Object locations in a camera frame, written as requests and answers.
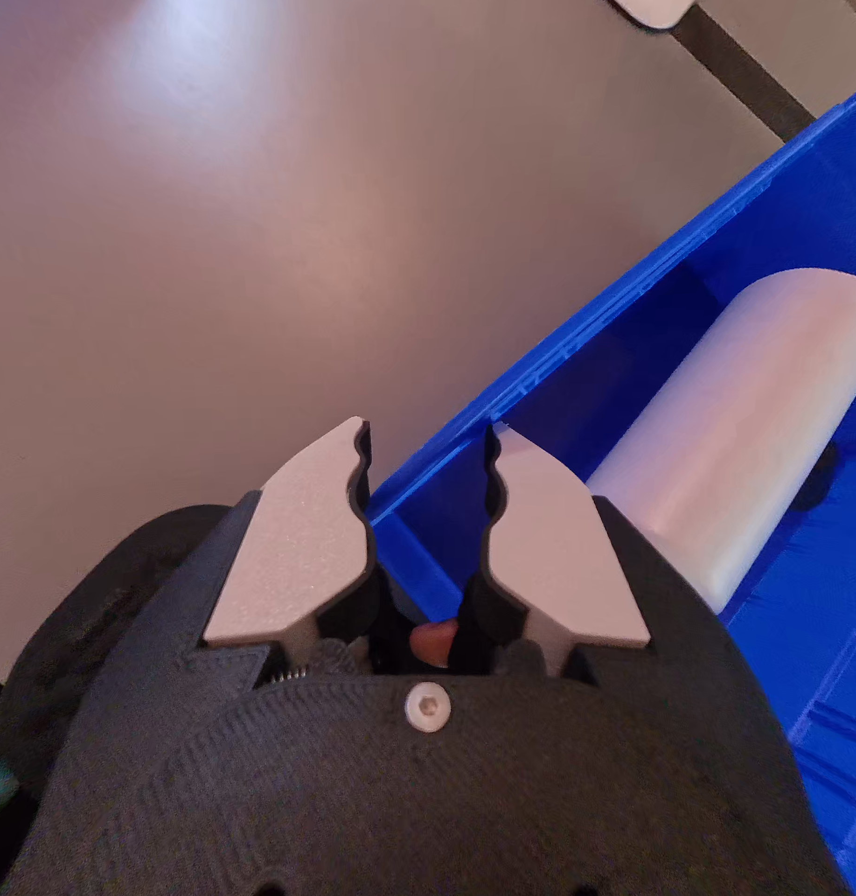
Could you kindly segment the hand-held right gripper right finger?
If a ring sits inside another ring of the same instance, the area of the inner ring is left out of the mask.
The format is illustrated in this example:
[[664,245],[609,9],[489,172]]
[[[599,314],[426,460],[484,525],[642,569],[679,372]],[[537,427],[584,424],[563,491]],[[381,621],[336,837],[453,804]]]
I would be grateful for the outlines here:
[[651,634],[586,484],[504,423],[488,449],[482,630],[536,644],[553,676],[579,647],[645,649]]

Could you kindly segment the blue plastic bin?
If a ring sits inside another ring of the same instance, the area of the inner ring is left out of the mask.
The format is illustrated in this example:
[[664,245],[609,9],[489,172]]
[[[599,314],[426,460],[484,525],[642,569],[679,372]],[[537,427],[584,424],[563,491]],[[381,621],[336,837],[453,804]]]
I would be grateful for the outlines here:
[[[856,93],[557,328],[377,489],[377,551],[415,617],[456,614],[486,525],[484,432],[503,420],[586,478],[717,314],[797,267],[856,275]],[[792,743],[856,894],[856,398],[822,502],[788,512],[722,620]]]

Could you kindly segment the wooden instruction board stand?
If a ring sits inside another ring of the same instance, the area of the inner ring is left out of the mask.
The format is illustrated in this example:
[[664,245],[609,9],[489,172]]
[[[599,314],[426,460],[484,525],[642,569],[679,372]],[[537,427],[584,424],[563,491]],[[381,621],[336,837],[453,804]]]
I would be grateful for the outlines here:
[[686,16],[696,1],[611,1],[635,25],[650,31],[670,31]]

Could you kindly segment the black mesh chair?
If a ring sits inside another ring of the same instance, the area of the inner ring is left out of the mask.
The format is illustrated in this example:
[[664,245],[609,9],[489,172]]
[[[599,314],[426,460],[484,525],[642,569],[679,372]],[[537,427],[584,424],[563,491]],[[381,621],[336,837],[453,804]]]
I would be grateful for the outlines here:
[[111,650],[230,510],[193,505],[131,532],[21,650],[0,697],[0,756],[31,800],[41,801],[70,724]]

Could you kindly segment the person's right hand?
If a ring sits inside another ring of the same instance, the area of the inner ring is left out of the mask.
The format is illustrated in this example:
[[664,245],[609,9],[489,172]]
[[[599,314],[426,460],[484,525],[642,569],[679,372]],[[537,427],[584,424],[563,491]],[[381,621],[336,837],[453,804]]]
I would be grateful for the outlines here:
[[448,668],[448,659],[457,631],[458,622],[455,618],[417,625],[409,634],[411,654],[427,666]]

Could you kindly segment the white plastic bottle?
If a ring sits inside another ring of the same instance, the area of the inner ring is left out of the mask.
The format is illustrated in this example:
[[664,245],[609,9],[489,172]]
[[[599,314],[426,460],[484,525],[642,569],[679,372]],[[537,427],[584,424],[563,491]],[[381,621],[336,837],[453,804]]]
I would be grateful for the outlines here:
[[588,479],[723,611],[856,398],[856,276],[761,278]]

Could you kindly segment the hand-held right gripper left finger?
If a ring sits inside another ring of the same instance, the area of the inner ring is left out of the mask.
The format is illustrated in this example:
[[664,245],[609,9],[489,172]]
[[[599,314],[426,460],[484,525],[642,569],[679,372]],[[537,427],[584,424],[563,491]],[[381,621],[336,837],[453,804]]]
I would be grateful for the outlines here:
[[316,643],[354,633],[320,632],[320,619],[362,588],[374,539],[357,487],[368,482],[369,423],[351,417],[291,457],[261,488],[203,632],[208,647],[277,644],[307,662]]

